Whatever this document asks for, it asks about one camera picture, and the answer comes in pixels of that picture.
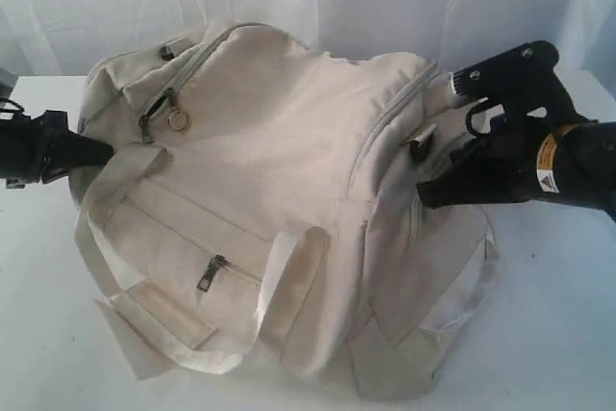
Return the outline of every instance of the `bag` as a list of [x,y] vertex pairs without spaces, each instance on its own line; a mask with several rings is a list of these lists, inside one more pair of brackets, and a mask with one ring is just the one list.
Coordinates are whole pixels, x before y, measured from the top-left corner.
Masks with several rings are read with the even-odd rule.
[[411,53],[349,62],[254,23],[100,64],[79,132],[115,156],[70,185],[109,305],[198,372],[258,350],[364,398],[427,390],[497,258],[480,208],[416,193],[466,133],[439,79]]

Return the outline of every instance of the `white curtain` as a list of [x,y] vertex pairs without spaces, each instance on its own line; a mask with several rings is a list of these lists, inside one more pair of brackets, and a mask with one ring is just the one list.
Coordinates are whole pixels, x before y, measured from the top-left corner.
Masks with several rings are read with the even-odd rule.
[[414,51],[456,69],[534,39],[616,93],[616,0],[0,0],[0,66],[85,74],[211,18],[260,20],[334,54]]

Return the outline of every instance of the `bag handle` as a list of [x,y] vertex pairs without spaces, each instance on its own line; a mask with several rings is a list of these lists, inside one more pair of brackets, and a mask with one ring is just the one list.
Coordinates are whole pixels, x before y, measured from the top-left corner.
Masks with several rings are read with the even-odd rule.
[[[271,246],[257,300],[253,340],[245,352],[190,349],[124,292],[145,278],[113,252],[103,235],[104,224],[117,205],[164,155],[164,149],[155,145],[134,143],[120,150],[92,181],[84,196],[75,241],[101,292],[147,344],[184,368],[223,374],[242,363],[264,331],[268,331],[269,338],[273,337],[271,334],[274,332],[276,338],[286,338],[293,317],[285,317],[282,323],[280,317],[275,317],[277,323],[273,329],[264,329],[264,324],[274,307],[284,312],[290,308],[295,312],[299,310],[325,252],[326,233],[322,228],[307,223],[290,222],[277,234]],[[296,282],[291,298],[276,297],[280,281],[290,276],[285,276],[285,273],[291,262],[300,262],[306,271],[302,272],[300,280]],[[280,357],[282,343],[276,344],[278,351],[275,353]]]

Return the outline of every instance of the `fabric strap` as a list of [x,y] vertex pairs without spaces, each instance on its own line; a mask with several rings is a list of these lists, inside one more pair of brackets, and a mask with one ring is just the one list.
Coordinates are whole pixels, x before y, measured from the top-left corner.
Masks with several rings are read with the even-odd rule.
[[309,234],[314,235],[317,231],[324,235],[324,231],[306,223],[292,222],[277,234],[269,253],[257,301],[253,340],[245,352],[193,350],[184,345],[155,316],[144,310],[124,292],[145,278],[114,253],[103,233],[104,224],[117,205],[150,169],[161,162],[165,153],[161,147],[136,143],[116,153],[92,181],[84,196],[75,241],[103,295],[150,346],[184,368],[198,372],[223,374],[239,366],[244,356],[256,344],[275,299],[276,288],[279,286],[285,269],[293,259],[314,260],[313,265],[310,266],[312,274],[306,278],[308,284],[302,285],[303,295],[307,293],[309,281],[317,271],[324,247],[317,252],[298,252],[297,250],[310,247],[302,246]]

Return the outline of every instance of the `white table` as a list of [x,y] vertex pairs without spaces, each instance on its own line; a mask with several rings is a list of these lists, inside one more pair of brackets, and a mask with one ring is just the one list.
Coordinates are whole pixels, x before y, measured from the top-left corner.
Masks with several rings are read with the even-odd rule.
[[[563,79],[587,116],[614,100],[581,72]],[[37,116],[70,111],[82,77],[21,78],[15,100]],[[616,225],[549,204],[490,207],[500,284],[449,357],[431,395],[395,405],[332,401],[247,372],[176,370],[136,383],[92,300],[72,241],[65,180],[0,191],[0,408],[13,410],[615,409]]]

